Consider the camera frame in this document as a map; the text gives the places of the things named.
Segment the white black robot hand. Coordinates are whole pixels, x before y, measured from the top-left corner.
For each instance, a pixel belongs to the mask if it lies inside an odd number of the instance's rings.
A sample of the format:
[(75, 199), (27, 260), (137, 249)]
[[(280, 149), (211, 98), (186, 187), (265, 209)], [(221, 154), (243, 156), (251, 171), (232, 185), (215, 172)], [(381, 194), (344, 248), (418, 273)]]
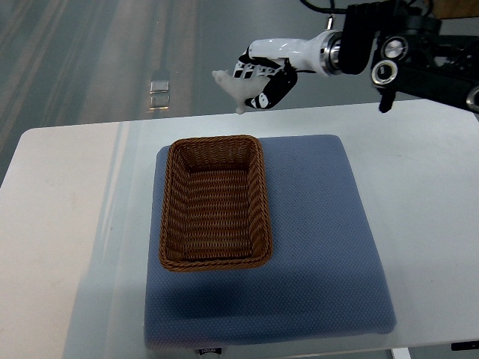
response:
[(341, 33), (326, 30), (310, 40), (272, 38), (252, 42), (239, 56), (235, 79), (261, 79), (266, 83), (245, 97), (249, 108), (270, 109), (296, 85), (299, 73), (319, 76), (341, 74)]

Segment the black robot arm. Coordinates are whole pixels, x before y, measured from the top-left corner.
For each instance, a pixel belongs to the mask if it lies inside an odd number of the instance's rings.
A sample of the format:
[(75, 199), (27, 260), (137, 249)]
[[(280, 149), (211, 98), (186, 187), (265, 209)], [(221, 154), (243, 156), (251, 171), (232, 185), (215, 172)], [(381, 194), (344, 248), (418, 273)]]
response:
[(369, 67), (382, 113), (397, 93), (478, 112), (478, 37), (441, 35), (441, 21), (412, 1), (303, 5), (345, 17), (342, 32), (327, 40), (320, 59), (329, 73), (358, 75)]

